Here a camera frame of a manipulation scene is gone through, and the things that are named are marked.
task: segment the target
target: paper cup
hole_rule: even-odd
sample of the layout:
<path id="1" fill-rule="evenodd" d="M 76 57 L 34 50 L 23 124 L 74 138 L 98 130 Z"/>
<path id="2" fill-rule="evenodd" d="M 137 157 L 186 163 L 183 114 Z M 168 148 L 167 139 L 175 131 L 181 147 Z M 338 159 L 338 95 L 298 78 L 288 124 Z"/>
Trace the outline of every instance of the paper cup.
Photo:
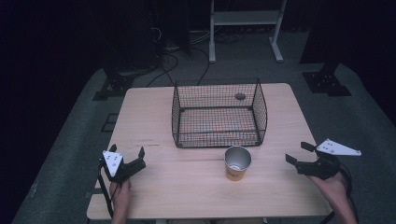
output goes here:
<path id="1" fill-rule="evenodd" d="M 227 177 L 232 181 L 242 179 L 251 164 L 251 156 L 244 147 L 229 147 L 224 155 Z"/>

